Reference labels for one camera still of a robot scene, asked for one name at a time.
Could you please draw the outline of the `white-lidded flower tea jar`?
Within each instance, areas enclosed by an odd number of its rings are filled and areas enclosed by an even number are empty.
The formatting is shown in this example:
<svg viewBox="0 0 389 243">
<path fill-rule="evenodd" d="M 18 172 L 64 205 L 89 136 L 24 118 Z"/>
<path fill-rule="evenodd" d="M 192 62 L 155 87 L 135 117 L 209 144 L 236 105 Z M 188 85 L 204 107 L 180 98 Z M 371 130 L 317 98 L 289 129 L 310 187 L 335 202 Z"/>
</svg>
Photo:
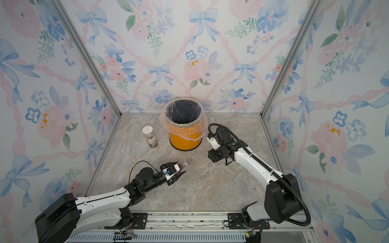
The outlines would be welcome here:
<svg viewBox="0 0 389 243">
<path fill-rule="evenodd" d="M 150 148 L 156 148 L 158 146 L 158 141 L 152 126 L 143 127 L 142 133 L 145 136 L 146 141 Z"/>
</svg>

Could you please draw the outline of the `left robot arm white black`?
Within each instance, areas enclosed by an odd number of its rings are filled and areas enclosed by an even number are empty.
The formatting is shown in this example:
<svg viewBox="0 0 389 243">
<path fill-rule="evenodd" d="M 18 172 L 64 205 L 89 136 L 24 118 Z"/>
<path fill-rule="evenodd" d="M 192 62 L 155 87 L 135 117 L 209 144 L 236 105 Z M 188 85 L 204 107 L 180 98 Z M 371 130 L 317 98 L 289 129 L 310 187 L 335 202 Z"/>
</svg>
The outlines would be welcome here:
<svg viewBox="0 0 389 243">
<path fill-rule="evenodd" d="M 134 222 L 130 207 L 144 200 L 147 192 L 174 184 L 184 172 L 178 162 L 170 162 L 161 165 L 159 172 L 143 168 L 126 186 L 112 192 L 86 197 L 64 194 L 35 219 L 38 241 L 63 243 L 99 227 L 129 228 Z"/>
</svg>

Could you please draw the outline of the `clear jar with dried roses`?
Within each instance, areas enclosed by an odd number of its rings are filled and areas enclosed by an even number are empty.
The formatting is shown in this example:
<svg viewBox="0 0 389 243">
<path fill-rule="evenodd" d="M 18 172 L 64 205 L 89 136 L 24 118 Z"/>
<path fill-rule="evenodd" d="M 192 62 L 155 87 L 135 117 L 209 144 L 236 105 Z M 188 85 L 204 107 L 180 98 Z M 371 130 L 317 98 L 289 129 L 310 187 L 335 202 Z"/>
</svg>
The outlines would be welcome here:
<svg viewBox="0 0 389 243">
<path fill-rule="evenodd" d="M 196 162 L 196 159 L 194 156 L 185 156 L 183 157 L 179 162 L 178 165 L 182 171 L 188 169 L 189 167 L 192 167 L 193 164 Z"/>
</svg>

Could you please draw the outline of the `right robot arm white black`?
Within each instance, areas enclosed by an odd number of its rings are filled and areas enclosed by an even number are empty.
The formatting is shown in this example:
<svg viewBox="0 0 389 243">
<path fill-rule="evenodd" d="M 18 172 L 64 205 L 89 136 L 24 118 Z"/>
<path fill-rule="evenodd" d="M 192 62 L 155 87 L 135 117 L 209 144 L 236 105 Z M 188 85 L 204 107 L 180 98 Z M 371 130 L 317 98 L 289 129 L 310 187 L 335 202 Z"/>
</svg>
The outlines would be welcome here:
<svg viewBox="0 0 389 243">
<path fill-rule="evenodd" d="M 226 126 L 211 123 L 208 126 L 207 140 L 212 145 L 208 152 L 212 162 L 225 160 L 226 165 L 232 162 L 240 164 L 265 189 L 262 201 L 256 201 L 242 209 L 242 223 L 247 229 L 260 229 L 269 220 L 277 224 L 287 221 L 297 226 L 310 225 L 311 215 L 302 200 L 295 176 L 285 175 L 271 167 Z"/>
</svg>

